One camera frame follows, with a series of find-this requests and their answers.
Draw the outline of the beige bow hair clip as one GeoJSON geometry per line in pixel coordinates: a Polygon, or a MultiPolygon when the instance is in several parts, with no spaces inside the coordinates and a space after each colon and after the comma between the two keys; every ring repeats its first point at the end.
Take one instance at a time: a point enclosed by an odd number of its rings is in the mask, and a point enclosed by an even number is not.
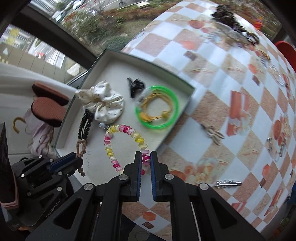
{"type": "Polygon", "coordinates": [[[201,124],[201,126],[204,129],[205,133],[212,139],[212,141],[219,146],[221,144],[221,141],[225,138],[224,134],[216,130],[213,125],[201,124]]]}

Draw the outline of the green plastic bangle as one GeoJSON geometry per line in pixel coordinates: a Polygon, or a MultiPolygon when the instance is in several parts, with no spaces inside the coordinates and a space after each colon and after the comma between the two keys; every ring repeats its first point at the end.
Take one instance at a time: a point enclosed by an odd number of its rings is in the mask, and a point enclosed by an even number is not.
{"type": "Polygon", "coordinates": [[[136,100],[135,114],[147,128],[161,130],[171,126],[179,115],[179,102],[176,95],[167,87],[148,87],[151,93],[143,103],[136,100]]]}

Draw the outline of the silver rhinestone hair clip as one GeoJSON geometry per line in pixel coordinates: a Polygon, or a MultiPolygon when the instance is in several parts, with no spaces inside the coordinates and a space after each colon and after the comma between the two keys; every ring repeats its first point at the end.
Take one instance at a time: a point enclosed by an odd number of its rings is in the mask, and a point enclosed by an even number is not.
{"type": "Polygon", "coordinates": [[[230,187],[237,187],[237,186],[241,186],[241,185],[242,185],[242,182],[240,182],[240,181],[224,180],[224,181],[216,181],[215,187],[230,188],[230,187]]]}

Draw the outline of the small black claw clip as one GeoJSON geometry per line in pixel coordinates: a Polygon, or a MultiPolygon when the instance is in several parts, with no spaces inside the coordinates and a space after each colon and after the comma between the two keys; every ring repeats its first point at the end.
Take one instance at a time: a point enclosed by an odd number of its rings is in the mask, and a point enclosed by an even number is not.
{"type": "Polygon", "coordinates": [[[137,92],[145,89],[145,84],[140,79],[132,80],[130,77],[127,78],[129,83],[130,97],[135,98],[137,92]]]}

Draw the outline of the green cardboard box tray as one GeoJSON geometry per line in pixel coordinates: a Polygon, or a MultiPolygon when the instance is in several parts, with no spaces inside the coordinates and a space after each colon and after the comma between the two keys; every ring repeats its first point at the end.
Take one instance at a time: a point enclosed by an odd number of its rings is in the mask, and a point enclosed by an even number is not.
{"type": "MultiPolygon", "coordinates": [[[[154,151],[165,140],[173,125],[162,130],[155,130],[140,123],[135,113],[137,99],[130,98],[130,85],[127,78],[141,80],[146,88],[160,85],[170,89],[178,99],[178,117],[182,115],[191,100],[194,87],[153,63],[112,50],[105,50],[87,73],[80,88],[89,89],[101,81],[109,82],[110,87],[121,94],[125,101],[123,113],[116,120],[116,124],[134,128],[144,138],[148,149],[154,151]]],[[[59,155],[64,156],[75,152],[78,129],[83,114],[82,101],[73,97],[55,142],[55,148],[59,155]]],[[[79,172],[74,174],[80,184],[99,185],[118,175],[106,154],[103,138],[104,131],[99,128],[97,121],[93,121],[87,139],[86,153],[82,158],[86,175],[83,177],[79,172]]]]}

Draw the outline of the red plastic stool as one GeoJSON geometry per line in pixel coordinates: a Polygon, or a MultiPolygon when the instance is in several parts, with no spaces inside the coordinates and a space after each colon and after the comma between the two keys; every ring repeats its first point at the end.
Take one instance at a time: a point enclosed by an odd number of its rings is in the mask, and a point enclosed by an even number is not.
{"type": "Polygon", "coordinates": [[[292,66],[295,71],[296,67],[296,51],[291,44],[285,41],[278,41],[275,43],[275,46],[279,51],[283,54],[283,56],[287,59],[287,61],[292,66]]]}

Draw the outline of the silver earring pair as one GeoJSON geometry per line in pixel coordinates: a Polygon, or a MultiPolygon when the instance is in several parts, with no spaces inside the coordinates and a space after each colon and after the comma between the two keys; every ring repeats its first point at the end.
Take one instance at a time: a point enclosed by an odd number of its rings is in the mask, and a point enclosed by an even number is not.
{"type": "Polygon", "coordinates": [[[267,151],[275,162],[278,162],[280,159],[285,157],[287,153],[287,141],[279,137],[277,140],[268,137],[267,140],[267,151]]]}

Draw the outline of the white polka dot scrunchie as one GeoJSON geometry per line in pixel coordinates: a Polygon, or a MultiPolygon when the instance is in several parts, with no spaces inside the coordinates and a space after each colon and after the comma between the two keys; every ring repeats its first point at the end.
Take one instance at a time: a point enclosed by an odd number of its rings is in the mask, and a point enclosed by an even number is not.
{"type": "Polygon", "coordinates": [[[83,109],[94,114],[99,123],[112,124],[123,113],[125,99],[111,88],[107,81],[101,81],[89,89],[78,89],[76,97],[83,103],[83,109]]]}

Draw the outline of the checkered seashell tablecloth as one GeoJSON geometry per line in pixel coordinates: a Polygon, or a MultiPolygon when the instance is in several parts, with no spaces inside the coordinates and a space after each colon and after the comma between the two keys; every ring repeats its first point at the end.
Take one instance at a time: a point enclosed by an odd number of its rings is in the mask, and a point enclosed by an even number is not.
{"type": "Polygon", "coordinates": [[[271,226],[295,183],[295,72],[276,46],[231,43],[212,21],[211,1],[182,1],[135,37],[124,52],[168,69],[193,85],[191,102],[158,151],[191,184],[240,181],[218,193],[257,231],[271,226]],[[259,56],[266,52],[271,60],[259,56]],[[201,124],[224,134],[216,145],[201,124]],[[267,138],[287,141],[275,162],[267,138]]]}

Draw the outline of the leopard print scrunchie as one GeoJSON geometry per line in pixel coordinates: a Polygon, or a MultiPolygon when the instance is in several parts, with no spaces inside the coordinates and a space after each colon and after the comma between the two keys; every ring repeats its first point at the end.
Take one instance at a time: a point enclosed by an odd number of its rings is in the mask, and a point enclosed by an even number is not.
{"type": "Polygon", "coordinates": [[[246,28],[241,26],[236,17],[234,17],[234,13],[232,13],[231,9],[228,5],[220,4],[216,7],[216,11],[211,15],[216,21],[227,25],[231,29],[244,33],[247,32],[246,28]]]}

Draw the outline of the clear plastic hair clip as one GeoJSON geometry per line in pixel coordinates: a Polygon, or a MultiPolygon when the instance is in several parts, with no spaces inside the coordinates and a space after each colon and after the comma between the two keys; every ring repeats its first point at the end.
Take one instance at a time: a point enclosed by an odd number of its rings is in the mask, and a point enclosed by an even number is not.
{"type": "Polygon", "coordinates": [[[150,93],[151,93],[151,90],[149,88],[144,89],[143,92],[138,97],[137,101],[139,103],[143,103],[145,99],[149,97],[150,93]]]}

